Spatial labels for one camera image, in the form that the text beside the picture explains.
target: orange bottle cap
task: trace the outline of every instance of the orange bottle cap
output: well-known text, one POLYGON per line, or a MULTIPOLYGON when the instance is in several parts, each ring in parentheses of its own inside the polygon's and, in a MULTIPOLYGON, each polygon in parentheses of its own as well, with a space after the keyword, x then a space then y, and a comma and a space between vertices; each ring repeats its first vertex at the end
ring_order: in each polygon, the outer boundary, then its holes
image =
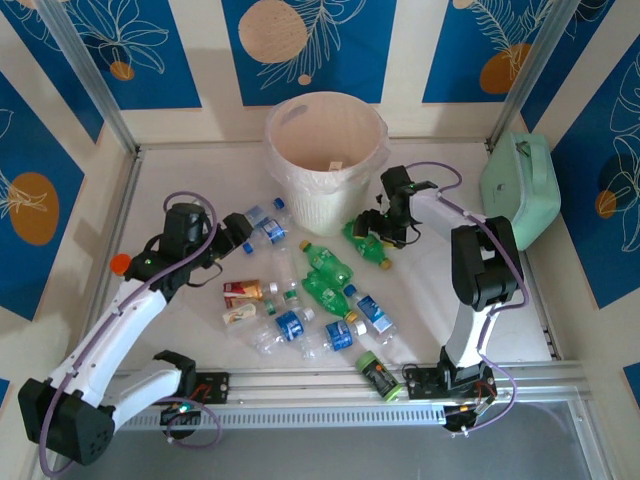
POLYGON ((109 266, 116 275, 122 276, 131 265, 131 257, 126 253, 119 253, 111 259, 109 266))

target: white trash bin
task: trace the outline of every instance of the white trash bin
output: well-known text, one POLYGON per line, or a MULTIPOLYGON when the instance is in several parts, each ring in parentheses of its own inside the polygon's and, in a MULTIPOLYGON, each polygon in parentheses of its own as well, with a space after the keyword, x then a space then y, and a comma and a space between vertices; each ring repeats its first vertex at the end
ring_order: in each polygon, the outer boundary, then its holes
POLYGON ((265 143, 294 221, 323 236, 338 234, 361 212, 371 175, 390 154, 387 125, 373 107, 334 92, 273 107, 265 143))

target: green plastic bottle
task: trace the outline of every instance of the green plastic bottle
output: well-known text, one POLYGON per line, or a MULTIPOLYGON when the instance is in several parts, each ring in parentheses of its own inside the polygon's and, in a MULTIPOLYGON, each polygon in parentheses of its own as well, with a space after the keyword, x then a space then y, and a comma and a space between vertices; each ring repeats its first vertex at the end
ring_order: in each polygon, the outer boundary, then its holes
POLYGON ((308 240, 303 240, 300 250, 307 254, 309 264, 322 275, 330 287, 345 287, 353 277, 353 270, 338 260, 338 257, 328 248, 312 245, 308 240))
POLYGON ((365 259, 377 264, 383 270, 391 268, 391 260, 384 254, 384 246, 372 233, 364 238, 353 236, 353 222, 347 223, 342 229, 344 236, 356 247, 358 253, 365 259))
POLYGON ((302 288, 311 295, 316 302, 324 307, 324 309, 338 317, 344 318, 347 322, 353 323, 358 314, 349 308, 347 299, 341 292, 336 292, 331 286, 320 278, 316 271, 311 271, 307 278, 302 280, 302 288))

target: mint green container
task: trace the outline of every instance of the mint green container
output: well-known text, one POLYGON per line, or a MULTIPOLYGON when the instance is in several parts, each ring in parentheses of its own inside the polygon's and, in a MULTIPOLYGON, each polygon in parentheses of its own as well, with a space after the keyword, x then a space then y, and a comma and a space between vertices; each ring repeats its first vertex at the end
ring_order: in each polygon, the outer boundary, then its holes
POLYGON ((505 132, 480 178, 487 217, 511 221, 518 250, 525 250, 560 212, 560 189, 542 135, 505 132))

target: blue bottle cap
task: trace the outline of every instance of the blue bottle cap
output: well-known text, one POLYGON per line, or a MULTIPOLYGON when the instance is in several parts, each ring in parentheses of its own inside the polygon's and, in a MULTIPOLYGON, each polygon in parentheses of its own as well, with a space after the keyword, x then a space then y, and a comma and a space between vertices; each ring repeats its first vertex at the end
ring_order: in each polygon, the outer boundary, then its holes
POLYGON ((356 292, 357 292, 356 287, 354 287, 353 284, 351 284, 351 283, 349 285, 347 285, 346 287, 344 287, 344 294, 347 297, 350 297, 351 295, 353 295, 356 292))

